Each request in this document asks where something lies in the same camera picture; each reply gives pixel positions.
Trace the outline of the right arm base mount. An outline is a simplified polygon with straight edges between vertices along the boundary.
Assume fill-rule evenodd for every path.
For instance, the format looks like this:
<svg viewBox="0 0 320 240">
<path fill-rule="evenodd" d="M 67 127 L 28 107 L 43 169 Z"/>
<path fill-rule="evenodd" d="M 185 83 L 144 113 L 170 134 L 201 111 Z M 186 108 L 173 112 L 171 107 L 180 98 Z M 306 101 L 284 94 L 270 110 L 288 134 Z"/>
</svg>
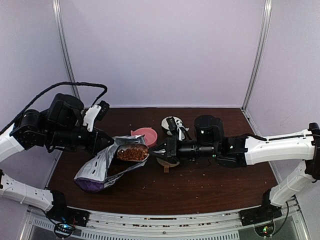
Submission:
<svg viewBox="0 0 320 240">
<path fill-rule="evenodd" d="M 271 204 L 270 192 L 271 189 L 263 194 L 260 206 L 239 212 L 241 225 L 254 225 L 255 233 L 263 238 L 271 237 L 276 232 L 274 220 L 282 216 L 282 208 Z"/>
</svg>

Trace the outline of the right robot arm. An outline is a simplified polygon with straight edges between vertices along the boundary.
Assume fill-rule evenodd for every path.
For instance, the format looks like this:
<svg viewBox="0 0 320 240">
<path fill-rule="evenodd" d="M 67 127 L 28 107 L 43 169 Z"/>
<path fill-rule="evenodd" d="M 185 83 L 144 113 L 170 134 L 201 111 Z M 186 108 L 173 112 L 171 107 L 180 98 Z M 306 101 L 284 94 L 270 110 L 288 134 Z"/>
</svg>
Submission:
<svg viewBox="0 0 320 240">
<path fill-rule="evenodd" d="M 310 123 L 307 129 L 291 134 L 226 137 L 220 118 L 200 115 L 194 120 L 195 139 L 180 140 L 174 118 L 169 117 L 166 121 L 171 136 L 149 148 L 148 152 L 169 163 L 213 159 L 225 168 L 242 168 L 264 162 L 301 160 L 285 180 L 264 193 L 262 204 L 256 210 L 261 221 L 268 220 L 276 208 L 320 179 L 320 127 L 315 122 Z"/>
</svg>

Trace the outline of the purple pet food bag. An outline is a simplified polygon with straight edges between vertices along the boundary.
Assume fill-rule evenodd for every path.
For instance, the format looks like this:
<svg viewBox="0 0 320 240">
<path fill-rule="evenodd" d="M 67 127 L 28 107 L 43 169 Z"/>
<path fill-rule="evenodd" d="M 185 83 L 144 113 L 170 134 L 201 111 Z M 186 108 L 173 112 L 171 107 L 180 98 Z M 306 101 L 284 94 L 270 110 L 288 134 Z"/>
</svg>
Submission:
<svg viewBox="0 0 320 240">
<path fill-rule="evenodd" d="M 147 160 L 142 162 L 128 162 L 116 158 L 116 150 L 121 145 L 146 145 L 143 135 L 116 136 L 113 139 L 113 145 L 101 150 L 95 157 L 87 161 L 73 178 L 73 181 L 83 191 L 97 193 L 109 188 L 126 172 L 140 168 L 147 162 Z"/>
</svg>

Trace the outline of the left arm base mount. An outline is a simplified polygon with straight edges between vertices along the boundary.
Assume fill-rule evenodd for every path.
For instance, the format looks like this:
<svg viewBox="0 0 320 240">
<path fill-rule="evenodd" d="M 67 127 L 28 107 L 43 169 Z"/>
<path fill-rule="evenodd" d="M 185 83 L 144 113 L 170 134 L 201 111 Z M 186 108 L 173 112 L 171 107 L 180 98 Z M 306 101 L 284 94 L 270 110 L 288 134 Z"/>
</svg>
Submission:
<svg viewBox="0 0 320 240">
<path fill-rule="evenodd" d="M 60 191 L 50 190 L 52 208 L 45 211 L 45 216 L 53 224 L 53 233 L 60 239 L 70 237 L 76 226 L 86 227 L 90 213 L 86 210 L 67 206 L 65 195 Z"/>
</svg>

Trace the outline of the metal food scoop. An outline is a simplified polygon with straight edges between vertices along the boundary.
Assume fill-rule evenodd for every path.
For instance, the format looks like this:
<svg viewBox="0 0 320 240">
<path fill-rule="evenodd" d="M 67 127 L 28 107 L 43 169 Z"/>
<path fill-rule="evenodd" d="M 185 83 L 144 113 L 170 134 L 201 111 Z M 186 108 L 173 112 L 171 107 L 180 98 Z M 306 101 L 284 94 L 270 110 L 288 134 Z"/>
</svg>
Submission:
<svg viewBox="0 0 320 240">
<path fill-rule="evenodd" d="M 120 161 L 125 162 L 143 162 L 150 157 L 149 148 L 141 143 L 128 143 L 120 145 L 116 152 L 115 157 Z"/>
</svg>

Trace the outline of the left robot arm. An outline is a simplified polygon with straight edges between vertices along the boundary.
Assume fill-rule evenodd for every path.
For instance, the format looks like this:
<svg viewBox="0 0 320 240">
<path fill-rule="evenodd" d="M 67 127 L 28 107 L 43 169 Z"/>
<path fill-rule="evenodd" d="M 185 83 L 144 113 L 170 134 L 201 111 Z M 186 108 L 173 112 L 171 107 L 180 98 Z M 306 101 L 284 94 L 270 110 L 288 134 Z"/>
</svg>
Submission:
<svg viewBox="0 0 320 240">
<path fill-rule="evenodd" d="M 95 122 L 101 121 L 109 108 L 110 105 L 102 100 L 85 109 L 78 98 L 58 93 L 48 109 L 23 110 L 8 129 L 1 132 L 0 160 L 33 147 L 45 147 L 48 153 L 83 149 L 95 156 L 114 143 L 112 137 L 95 127 Z M 61 222 L 72 218 L 72 211 L 67 207 L 62 192 L 32 187 L 4 172 L 0 173 L 0 195 L 45 212 L 52 211 Z"/>
</svg>

